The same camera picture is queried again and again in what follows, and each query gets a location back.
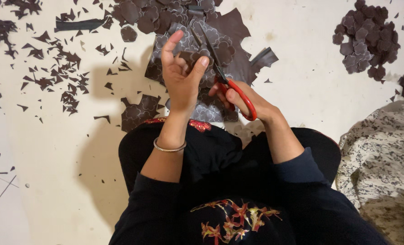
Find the white cloth with dark speckles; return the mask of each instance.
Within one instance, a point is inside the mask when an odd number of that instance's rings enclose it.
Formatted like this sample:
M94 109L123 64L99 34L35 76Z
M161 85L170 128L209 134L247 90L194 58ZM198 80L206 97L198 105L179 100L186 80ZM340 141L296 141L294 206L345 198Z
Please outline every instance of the white cloth with dark speckles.
M404 104L373 112L340 148L338 190L390 242L404 245Z

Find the bracelet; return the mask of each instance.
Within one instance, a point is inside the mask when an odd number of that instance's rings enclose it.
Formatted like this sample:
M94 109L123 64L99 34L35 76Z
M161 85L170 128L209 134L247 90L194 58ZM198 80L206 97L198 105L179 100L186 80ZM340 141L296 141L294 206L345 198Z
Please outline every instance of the bracelet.
M183 150L183 149L187 146L187 142L184 140L183 145L182 145L181 147L179 147L179 148L176 148L176 149L163 149L163 148L159 147L159 146L156 144L156 142L158 141L158 138L159 138L159 137L157 137L157 138L154 140L154 147L157 148L157 149L160 150L160 151L163 151L163 152L177 152L177 151Z

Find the black shirt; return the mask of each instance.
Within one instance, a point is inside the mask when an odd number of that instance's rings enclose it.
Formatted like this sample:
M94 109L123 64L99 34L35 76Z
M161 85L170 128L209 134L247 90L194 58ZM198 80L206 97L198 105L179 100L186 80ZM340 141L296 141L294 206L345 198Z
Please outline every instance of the black shirt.
M109 244L388 244L330 187L310 148L271 171L275 205L224 196L186 211L177 210L180 184L138 174ZM258 188L246 179L230 188L239 184Z

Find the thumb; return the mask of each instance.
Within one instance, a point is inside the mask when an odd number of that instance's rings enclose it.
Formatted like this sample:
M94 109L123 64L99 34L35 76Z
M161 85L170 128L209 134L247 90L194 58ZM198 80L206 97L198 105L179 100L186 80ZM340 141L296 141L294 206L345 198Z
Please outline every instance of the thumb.
M193 67L191 73L187 76L187 79L190 81L197 81L198 83L201 81L202 76L205 74L205 70L208 67L209 59L206 56L202 56L198 59L196 64Z
M235 90L231 88L228 89L228 91L226 92L226 99L230 103L236 105L244 114L249 115L249 109Z

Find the finger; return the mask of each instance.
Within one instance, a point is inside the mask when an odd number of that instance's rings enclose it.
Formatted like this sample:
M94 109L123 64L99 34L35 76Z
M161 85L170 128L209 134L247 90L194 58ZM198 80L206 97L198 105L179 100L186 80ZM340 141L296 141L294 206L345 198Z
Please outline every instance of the finger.
M208 64L209 64L208 57L206 56L200 57L187 78L190 81L199 83L202 79L202 76L205 74L205 70L208 67Z
M246 115L249 115L249 109L247 108L246 104L244 101L241 99L240 95L233 89L228 89L226 92L226 98L227 100L238 106L238 108Z
M220 91L220 90L217 91L217 97L225 105L226 109L229 109L231 107L231 104L228 102L228 100L226 99L226 96L223 94L222 91Z
M220 86L221 85L219 85L218 83L214 84L214 86L212 86L212 88L208 92L208 95L210 97L217 95L217 97L220 99L220 101L225 105L226 109L229 109L230 104L229 104L228 100L226 99L225 95L223 94L223 92L221 91Z
M181 75L187 77L188 76L187 70L188 70L188 64L185 64L185 66L182 68Z
M214 86L212 86L212 88L209 90L208 95L213 97L215 94L217 94L217 91L220 88L218 87L218 83L214 84Z
M180 54L181 54L181 52L179 52L179 53L175 56L175 58L174 58L174 63L177 64L177 65L179 65L179 66L183 69L184 66L187 64L187 62L185 61L185 59L179 57Z
M161 62L163 67L167 67L173 64L174 57L173 57L173 49L176 47L176 44L181 40L183 37L183 31L179 30L167 40L166 44L164 44L162 51L161 51Z

